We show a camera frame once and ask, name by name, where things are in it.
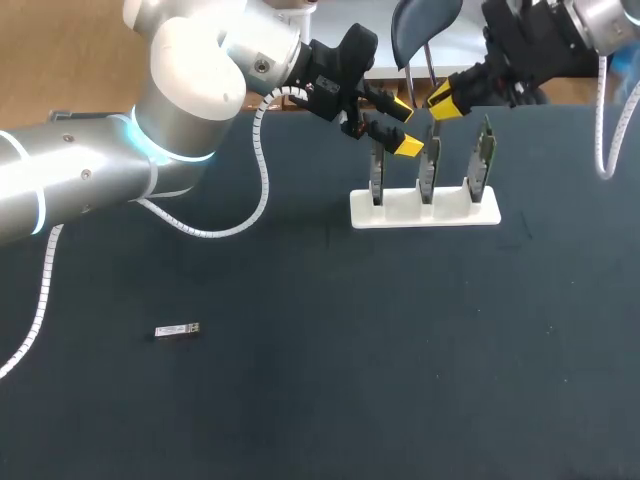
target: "small metal component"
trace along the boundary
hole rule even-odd
[[[254,68],[258,73],[267,73],[271,68],[271,66],[269,65],[269,62],[261,58],[256,62],[256,64],[254,65]]]
[[[425,148],[420,154],[420,170],[418,173],[418,185],[420,187],[420,196],[424,205],[433,204],[433,192],[436,187],[436,178],[438,176],[438,163],[440,162],[440,125],[439,121],[435,121],[432,127],[429,127],[427,142]]]
[[[68,120],[72,113],[68,110],[51,110],[49,112],[49,122],[57,122],[58,120]]]
[[[384,200],[384,161],[387,152],[384,145],[380,142],[373,141],[371,149],[371,196],[373,204],[381,207]]]
[[[156,328],[154,338],[156,340],[185,338],[198,335],[200,333],[199,323],[187,323],[186,325],[175,325],[172,327]]]
[[[493,156],[496,149],[496,138],[493,135],[489,117],[484,118],[478,143],[469,162],[469,170],[467,172],[467,183],[469,185],[469,194],[473,203],[482,202],[482,195],[487,186],[489,172],[493,162]]]

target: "table surface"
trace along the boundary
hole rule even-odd
[[[591,109],[488,111],[498,227],[354,231],[369,143],[305,113],[267,116],[273,195],[245,234],[190,238],[133,204],[68,225],[40,337],[0,382],[0,478],[640,474],[640,136],[603,183]],[[441,185],[480,121],[444,126]],[[244,219],[250,125],[163,205]],[[415,169],[393,159],[389,185]],[[45,243],[0,249],[0,358],[29,329]],[[188,322],[201,337],[147,340]]]
[[[465,70],[487,54],[482,28],[486,24],[481,0],[465,0],[458,20],[430,42],[434,69],[439,77]],[[391,19],[398,0],[321,0],[312,16],[311,36],[326,45],[338,46],[349,27],[358,22],[378,35],[378,51],[369,79],[405,78],[398,71],[391,46]],[[414,78],[429,78],[424,52],[411,61]]]

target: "blue led ring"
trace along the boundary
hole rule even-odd
[[[170,158],[171,160],[176,160],[178,162],[188,162],[188,163],[206,162],[211,157],[213,157],[216,153],[216,152],[212,152],[209,155],[205,155],[204,157],[185,157],[183,155],[177,155],[175,153],[169,152],[168,150],[165,150],[160,145],[158,145],[153,140],[151,140],[149,137],[147,137],[147,135],[142,131],[142,129],[140,128],[140,125],[138,125],[138,120],[136,119],[135,106],[133,107],[133,110],[131,110],[131,122],[133,123],[133,127],[135,128],[136,134],[142,137],[144,142],[146,142],[147,145],[151,147],[152,150],[156,151],[161,155],[164,155],[165,157]]]
[[[25,162],[29,162],[31,160],[31,155],[29,152],[22,146],[22,144],[18,141],[16,137],[11,135],[10,133],[3,132],[0,130],[0,137],[3,137],[7,140],[13,148],[20,154],[20,159]],[[31,232],[31,235],[35,235],[40,233],[42,228],[44,227],[44,221],[47,217],[47,203],[44,198],[44,188],[42,185],[36,185],[34,187],[34,191],[36,196],[38,197],[38,220],[36,222],[36,227]]]

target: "robotic arm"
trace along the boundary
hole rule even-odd
[[[0,244],[141,198],[176,196],[200,179],[247,89],[306,90],[303,108],[342,131],[416,156],[422,143],[358,108],[407,121],[413,111],[364,81],[377,37],[354,25],[335,49],[305,45],[259,0],[126,0],[124,21],[150,44],[144,93],[129,115],[0,132]]]
[[[415,16],[418,9],[449,14],[436,19],[422,16],[422,27],[413,20],[414,33],[407,28],[394,31],[398,67],[451,25],[461,6],[462,0],[400,2],[394,26],[407,25],[409,14]],[[640,31],[638,0],[542,0],[517,13],[506,0],[486,0],[482,12],[487,22],[485,62],[452,75],[430,95],[427,106],[437,120],[466,115],[479,105],[530,103],[543,83],[593,52],[604,57],[637,41]]]

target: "coiled cable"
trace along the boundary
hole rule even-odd
[[[624,135],[633,116],[633,112],[640,101],[640,82],[631,91],[631,95],[624,105],[622,115],[618,121],[618,126],[613,135],[613,141],[611,142],[611,150],[609,151],[609,158],[607,165],[604,165],[604,153],[603,153],[603,136],[604,136],[604,104],[605,93],[607,88],[607,57],[600,57],[599,73],[598,73],[598,96],[596,101],[596,139],[595,139],[595,159],[596,159],[596,171],[598,176],[603,180],[610,180],[616,172],[618,165],[618,157],[620,156],[620,149],[622,148],[622,142],[624,141]]]

